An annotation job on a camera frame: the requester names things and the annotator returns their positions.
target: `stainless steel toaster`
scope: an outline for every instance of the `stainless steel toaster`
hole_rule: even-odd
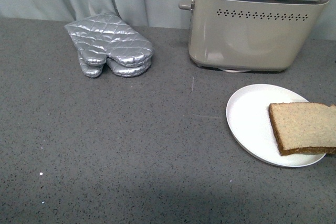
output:
[[[230,72],[282,71],[294,61],[329,0],[191,0],[189,54]]]

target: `plate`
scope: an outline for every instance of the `plate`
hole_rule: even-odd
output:
[[[254,84],[237,90],[226,107],[226,119],[233,136],[248,153],[268,164],[304,167],[318,162],[325,154],[280,155],[268,106],[281,102],[308,101],[288,89],[269,84]]]

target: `oven mitt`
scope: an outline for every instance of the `oven mitt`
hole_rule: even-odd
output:
[[[77,20],[65,28],[87,77],[98,77],[105,63],[122,77],[138,76],[151,65],[153,45],[115,13]]]

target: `speckled countertop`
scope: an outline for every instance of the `speckled countertop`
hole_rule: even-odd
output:
[[[266,164],[225,117],[255,83],[335,103],[336,41],[306,41],[281,73],[232,74],[194,65],[188,30],[136,27],[151,68],[89,79],[64,24],[0,19],[0,223],[336,223],[336,155]]]

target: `whole wheat bread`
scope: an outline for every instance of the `whole wheat bread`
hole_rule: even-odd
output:
[[[336,153],[336,105],[271,103],[268,112],[281,156]]]

